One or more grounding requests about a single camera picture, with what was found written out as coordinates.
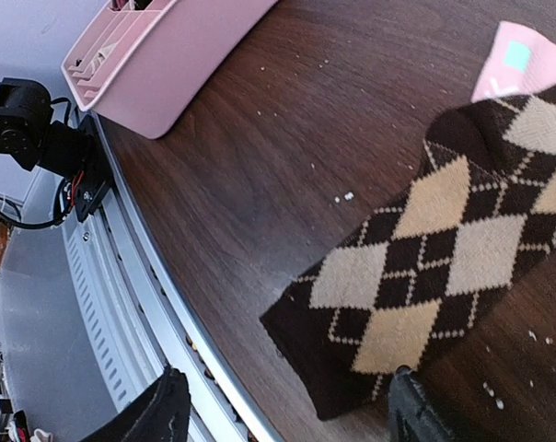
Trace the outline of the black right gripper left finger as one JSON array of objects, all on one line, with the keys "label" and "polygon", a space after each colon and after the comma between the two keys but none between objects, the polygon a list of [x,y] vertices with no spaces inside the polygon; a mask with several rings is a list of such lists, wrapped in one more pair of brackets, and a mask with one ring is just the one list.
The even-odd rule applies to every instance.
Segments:
[{"label": "black right gripper left finger", "polygon": [[166,366],[140,396],[83,442],[187,441],[190,412],[186,375]]}]

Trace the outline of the brown beige argyle sock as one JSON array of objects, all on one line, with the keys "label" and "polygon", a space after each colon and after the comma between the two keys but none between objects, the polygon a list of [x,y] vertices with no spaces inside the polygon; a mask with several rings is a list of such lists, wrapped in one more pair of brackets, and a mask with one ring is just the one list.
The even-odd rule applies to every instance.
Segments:
[{"label": "brown beige argyle sock", "polygon": [[261,316],[328,421],[458,343],[556,250],[556,84],[441,113],[417,176]]}]

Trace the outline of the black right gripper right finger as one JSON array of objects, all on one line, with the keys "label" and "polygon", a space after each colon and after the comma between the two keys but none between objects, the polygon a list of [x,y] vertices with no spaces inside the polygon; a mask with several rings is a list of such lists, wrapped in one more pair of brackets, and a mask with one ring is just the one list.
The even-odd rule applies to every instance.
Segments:
[{"label": "black right gripper right finger", "polygon": [[391,441],[455,441],[447,409],[408,366],[400,366],[388,388]]}]

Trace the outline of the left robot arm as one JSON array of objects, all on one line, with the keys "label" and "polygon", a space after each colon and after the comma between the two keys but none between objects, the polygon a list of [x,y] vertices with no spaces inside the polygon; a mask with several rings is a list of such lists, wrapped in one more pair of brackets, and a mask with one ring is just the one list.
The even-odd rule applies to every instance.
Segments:
[{"label": "left robot arm", "polygon": [[100,207],[113,184],[106,148],[93,117],[85,116],[76,128],[69,125],[71,109],[70,99],[52,99],[37,81],[0,81],[0,154],[11,156],[27,171],[39,167],[62,178],[50,220],[24,223],[0,208],[4,223],[41,230],[60,226],[72,213],[84,223]]}]

